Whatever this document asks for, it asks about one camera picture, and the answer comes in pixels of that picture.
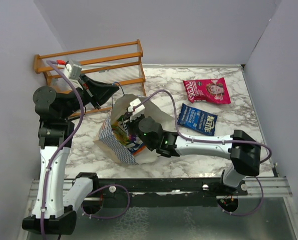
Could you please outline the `blue checkered paper bag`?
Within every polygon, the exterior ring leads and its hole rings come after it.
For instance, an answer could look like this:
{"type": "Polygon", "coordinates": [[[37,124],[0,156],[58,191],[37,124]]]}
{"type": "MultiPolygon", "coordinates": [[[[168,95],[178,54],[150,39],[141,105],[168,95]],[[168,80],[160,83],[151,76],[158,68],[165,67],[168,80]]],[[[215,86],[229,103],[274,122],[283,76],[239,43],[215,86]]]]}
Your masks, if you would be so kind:
{"type": "Polygon", "coordinates": [[[129,131],[124,115],[130,102],[144,96],[125,93],[112,102],[112,109],[100,127],[94,144],[113,162],[121,165],[142,165],[157,161],[158,154],[150,151],[146,144],[129,131]]]}

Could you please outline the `blue Kettle chips bag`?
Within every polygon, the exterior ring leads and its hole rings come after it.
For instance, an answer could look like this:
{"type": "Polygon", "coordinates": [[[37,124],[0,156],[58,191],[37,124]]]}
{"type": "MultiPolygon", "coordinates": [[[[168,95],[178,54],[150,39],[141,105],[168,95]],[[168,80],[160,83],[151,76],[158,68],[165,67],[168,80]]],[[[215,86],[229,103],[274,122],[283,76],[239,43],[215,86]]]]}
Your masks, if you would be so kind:
{"type": "Polygon", "coordinates": [[[189,128],[206,136],[214,136],[217,115],[182,104],[178,125],[189,128]]]}

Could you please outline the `pink Real crisps bag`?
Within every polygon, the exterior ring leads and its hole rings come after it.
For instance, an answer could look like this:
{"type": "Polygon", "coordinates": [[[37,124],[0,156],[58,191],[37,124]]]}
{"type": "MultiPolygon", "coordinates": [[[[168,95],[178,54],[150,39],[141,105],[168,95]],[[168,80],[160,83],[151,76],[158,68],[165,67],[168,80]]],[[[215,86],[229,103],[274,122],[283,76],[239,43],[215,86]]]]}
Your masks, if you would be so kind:
{"type": "Polygon", "coordinates": [[[219,105],[231,103],[225,78],[184,80],[183,85],[191,103],[208,102],[219,105]]]}

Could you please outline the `purple snack packet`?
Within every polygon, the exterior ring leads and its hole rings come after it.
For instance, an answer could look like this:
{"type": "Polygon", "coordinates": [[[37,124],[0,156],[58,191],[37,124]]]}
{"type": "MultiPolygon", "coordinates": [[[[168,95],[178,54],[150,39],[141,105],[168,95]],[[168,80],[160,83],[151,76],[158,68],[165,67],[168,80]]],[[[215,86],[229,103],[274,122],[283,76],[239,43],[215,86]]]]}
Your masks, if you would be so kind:
{"type": "Polygon", "coordinates": [[[125,135],[126,136],[129,136],[129,130],[128,130],[128,123],[129,121],[128,120],[124,120],[124,117],[121,116],[119,119],[118,119],[118,127],[124,131],[125,135]]]}

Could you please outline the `blue Burts chips bag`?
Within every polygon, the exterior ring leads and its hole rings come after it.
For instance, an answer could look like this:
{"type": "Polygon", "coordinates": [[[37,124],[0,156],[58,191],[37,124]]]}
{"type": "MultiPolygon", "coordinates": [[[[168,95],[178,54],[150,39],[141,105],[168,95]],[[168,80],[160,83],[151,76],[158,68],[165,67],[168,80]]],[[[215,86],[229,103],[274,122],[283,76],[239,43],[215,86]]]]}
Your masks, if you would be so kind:
{"type": "Polygon", "coordinates": [[[132,141],[128,145],[126,145],[126,148],[133,156],[135,156],[136,154],[140,153],[143,149],[145,149],[146,146],[139,138],[136,138],[135,141],[132,141]]]}

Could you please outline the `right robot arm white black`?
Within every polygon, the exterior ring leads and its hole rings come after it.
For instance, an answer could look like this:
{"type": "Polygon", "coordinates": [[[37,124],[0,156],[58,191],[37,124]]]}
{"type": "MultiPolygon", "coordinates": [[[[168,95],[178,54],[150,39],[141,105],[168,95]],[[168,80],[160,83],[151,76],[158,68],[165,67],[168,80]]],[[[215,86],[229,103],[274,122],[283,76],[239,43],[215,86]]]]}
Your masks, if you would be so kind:
{"type": "Polygon", "coordinates": [[[200,155],[230,160],[231,164],[222,173],[218,184],[219,191],[225,196],[235,192],[245,177],[259,175],[261,147],[242,130],[218,137],[180,135],[164,130],[151,117],[143,114],[134,117],[131,112],[123,115],[123,124],[148,150],[163,157],[200,155]]]}

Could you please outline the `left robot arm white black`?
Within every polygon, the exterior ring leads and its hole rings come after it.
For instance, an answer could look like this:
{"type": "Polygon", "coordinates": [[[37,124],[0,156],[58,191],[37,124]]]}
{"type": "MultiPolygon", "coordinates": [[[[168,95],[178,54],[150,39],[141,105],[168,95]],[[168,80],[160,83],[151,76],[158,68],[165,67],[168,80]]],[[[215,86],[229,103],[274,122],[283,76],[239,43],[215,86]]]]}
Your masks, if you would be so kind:
{"type": "Polygon", "coordinates": [[[64,175],[74,134],[81,126],[69,116],[83,111],[87,104],[99,109],[115,92],[117,85],[94,81],[82,74],[80,87],[59,93],[50,86],[38,88],[33,95],[35,112],[40,117],[38,131],[41,172],[38,194],[32,214],[23,219],[22,228],[35,234],[71,235],[77,222],[77,211],[84,198],[98,194],[95,173],[80,173],[67,194],[63,194],[64,175]]]}

